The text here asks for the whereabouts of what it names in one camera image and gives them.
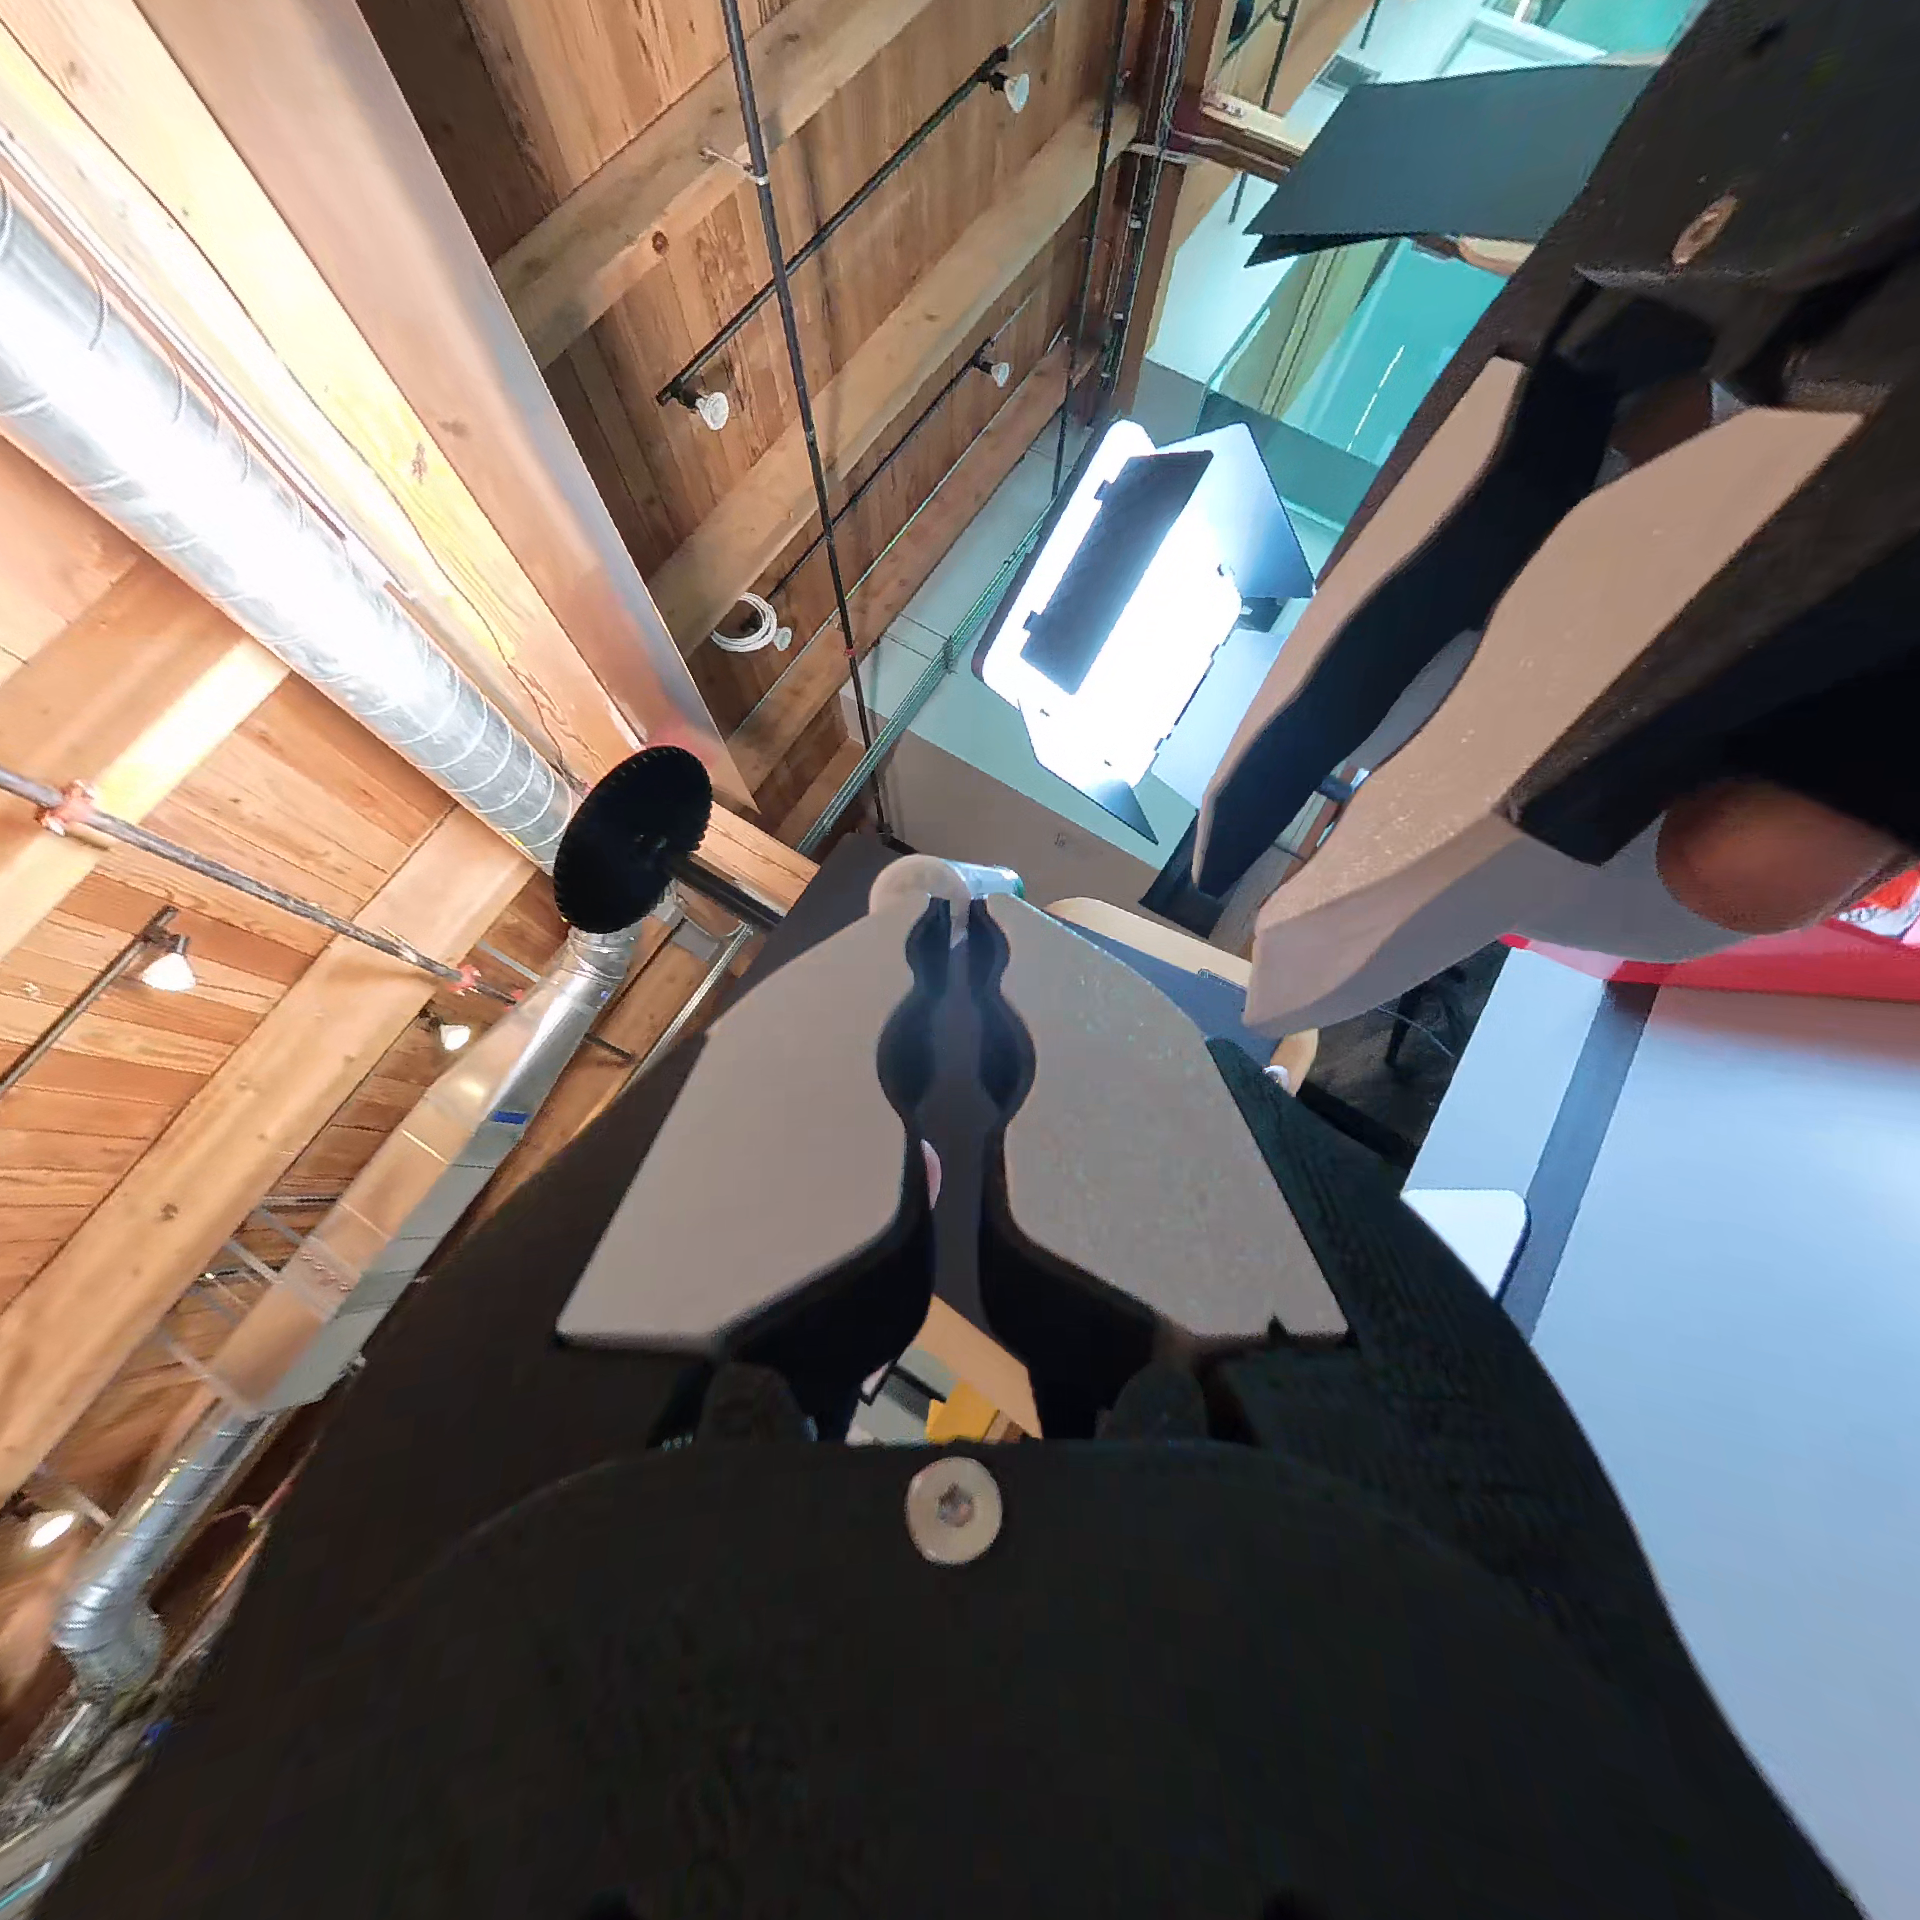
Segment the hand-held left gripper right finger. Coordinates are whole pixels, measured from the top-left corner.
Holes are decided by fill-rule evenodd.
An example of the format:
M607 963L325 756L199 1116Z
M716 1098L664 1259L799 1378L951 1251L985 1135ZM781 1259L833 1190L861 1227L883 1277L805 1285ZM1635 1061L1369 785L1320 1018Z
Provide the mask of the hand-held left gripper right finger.
M998 967L981 1014L1015 1055L1004 1212L1023 1249L1099 1283L1177 1346L1348 1319L1200 1027L1150 978L1016 895L975 901Z

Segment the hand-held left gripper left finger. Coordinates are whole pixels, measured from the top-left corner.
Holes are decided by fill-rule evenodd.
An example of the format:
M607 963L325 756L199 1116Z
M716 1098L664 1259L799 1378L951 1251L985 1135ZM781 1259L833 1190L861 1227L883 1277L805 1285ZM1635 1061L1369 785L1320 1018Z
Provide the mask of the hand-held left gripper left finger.
M942 908L885 903L707 1030L557 1319L568 1346L896 1354L929 1295L926 980Z

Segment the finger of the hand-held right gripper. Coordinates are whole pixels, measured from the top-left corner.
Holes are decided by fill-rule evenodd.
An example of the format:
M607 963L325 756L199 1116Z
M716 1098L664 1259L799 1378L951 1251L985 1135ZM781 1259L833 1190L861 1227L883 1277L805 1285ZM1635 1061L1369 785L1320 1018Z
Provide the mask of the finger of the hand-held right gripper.
M1508 796L1860 422L1755 407L1574 505L1446 699L1269 898L1248 1025L1360 1018L1569 898L1577 865L1512 825Z
M1225 895L1565 514L1565 369L1492 358L1329 563L1207 789L1191 881Z

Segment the small white plastic part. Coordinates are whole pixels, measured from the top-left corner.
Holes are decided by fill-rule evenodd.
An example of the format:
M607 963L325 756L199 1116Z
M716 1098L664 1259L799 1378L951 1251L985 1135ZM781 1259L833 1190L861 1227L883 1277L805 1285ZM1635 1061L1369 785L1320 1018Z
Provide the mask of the small white plastic part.
M928 901L945 901L949 945L960 946L969 937L971 903L991 895L1025 898L1022 875L1004 866L912 853L896 857L873 878L868 915L894 906L918 915Z

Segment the red plastic bin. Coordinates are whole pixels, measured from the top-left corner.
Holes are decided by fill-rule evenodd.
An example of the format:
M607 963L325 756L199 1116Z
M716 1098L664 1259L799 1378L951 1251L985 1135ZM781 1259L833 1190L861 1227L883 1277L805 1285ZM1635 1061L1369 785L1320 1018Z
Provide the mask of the red plastic bin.
M1811 927L1773 932L1687 963L1632 963L1523 935L1507 935L1504 946L1615 986L1915 1006L1918 871L1883 882Z

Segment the person's right hand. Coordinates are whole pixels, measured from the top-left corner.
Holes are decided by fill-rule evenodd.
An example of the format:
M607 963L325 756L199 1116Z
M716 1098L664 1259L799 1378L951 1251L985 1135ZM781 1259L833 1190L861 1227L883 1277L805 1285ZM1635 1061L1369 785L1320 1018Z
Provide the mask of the person's right hand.
M1828 921L1915 869L1876 827L1766 782L1717 782L1673 802L1654 869L1687 913L1739 935Z

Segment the studio light panel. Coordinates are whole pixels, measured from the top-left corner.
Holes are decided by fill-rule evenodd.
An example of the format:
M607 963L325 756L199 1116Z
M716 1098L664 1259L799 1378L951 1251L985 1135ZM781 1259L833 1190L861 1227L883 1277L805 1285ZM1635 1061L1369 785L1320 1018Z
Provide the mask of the studio light panel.
M1039 769L1156 841L1141 802L1165 746L1197 804L1277 626L1313 578L1255 430L1158 445L1134 421L1086 443L975 647Z

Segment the white panel stand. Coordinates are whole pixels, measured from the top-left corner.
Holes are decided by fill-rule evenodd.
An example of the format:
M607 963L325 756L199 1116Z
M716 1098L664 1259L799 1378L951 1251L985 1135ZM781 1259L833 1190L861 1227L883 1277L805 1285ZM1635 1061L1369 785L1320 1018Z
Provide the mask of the white panel stand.
M1511 1188L1405 1186L1401 1202L1489 1298L1501 1298L1528 1239L1528 1205Z

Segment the black floor lamp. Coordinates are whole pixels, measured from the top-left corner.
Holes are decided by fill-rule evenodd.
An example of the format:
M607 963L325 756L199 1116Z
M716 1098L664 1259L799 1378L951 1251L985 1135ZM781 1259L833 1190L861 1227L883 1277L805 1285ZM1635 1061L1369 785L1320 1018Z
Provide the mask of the black floor lamp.
M712 782L694 751L663 742L623 759L585 796L559 839L550 882L565 924L613 935L686 886L735 921L773 930L784 908L699 857L711 820Z

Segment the black light flag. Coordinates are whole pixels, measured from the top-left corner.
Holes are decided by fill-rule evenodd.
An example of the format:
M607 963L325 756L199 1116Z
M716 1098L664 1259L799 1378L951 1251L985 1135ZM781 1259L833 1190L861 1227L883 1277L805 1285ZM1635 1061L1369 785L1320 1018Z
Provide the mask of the black light flag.
M1276 182L1248 267L1398 238L1537 242L1653 63L1535 63L1348 91Z

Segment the black conduit pipe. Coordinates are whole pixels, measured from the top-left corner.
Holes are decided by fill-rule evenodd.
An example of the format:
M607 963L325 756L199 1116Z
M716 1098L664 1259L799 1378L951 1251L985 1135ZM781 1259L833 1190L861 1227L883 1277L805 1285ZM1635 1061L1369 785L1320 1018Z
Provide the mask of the black conduit pipe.
M833 527L831 527L831 493L825 475L825 460L819 443L819 430L811 411L809 398L809 380L805 365L805 349L799 341L799 318L791 294L788 275L787 275L787 251L781 239L781 229L777 219L777 196L773 190L773 170L771 157L764 141L761 116L756 108L756 94L752 83L752 59L748 49L748 35L741 21L739 2L723 2L723 21L726 31L726 53L732 63L732 77L735 87L735 106L741 114L744 148L748 148L748 179L755 185L756 205L758 205L758 226L764 249L767 254L771 266L771 283L775 289L775 301L781 323L784 337L784 351L791 373L791 382L796 388L797 414L799 414L799 431L807 452L807 469L813 492L816 518L820 523L823 535L823 550L828 558L828 572L831 583L831 610L839 623L839 634L843 641L843 652L847 659L853 699L854 699L854 719L856 719L856 737L861 742L863 754L875 751L875 731L873 731L873 714L868 708L868 699L859 678L859 657L856 657L856 635L854 621L847 606L847 587L846 575L841 570Z

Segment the silver air duct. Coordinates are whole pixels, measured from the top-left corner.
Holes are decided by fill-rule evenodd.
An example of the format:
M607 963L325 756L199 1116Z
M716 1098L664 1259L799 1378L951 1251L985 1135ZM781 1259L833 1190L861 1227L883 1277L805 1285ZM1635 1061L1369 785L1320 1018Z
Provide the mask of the silver air duct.
M85 1698L144 1689L165 1645L152 1586L255 1452L352 1369L380 1321L520 1150L627 986L637 932L568 932L548 971L454 1052L209 1364L209 1404L83 1561L53 1641Z
M552 871L573 811L555 765L8 187L3 425L248 637Z

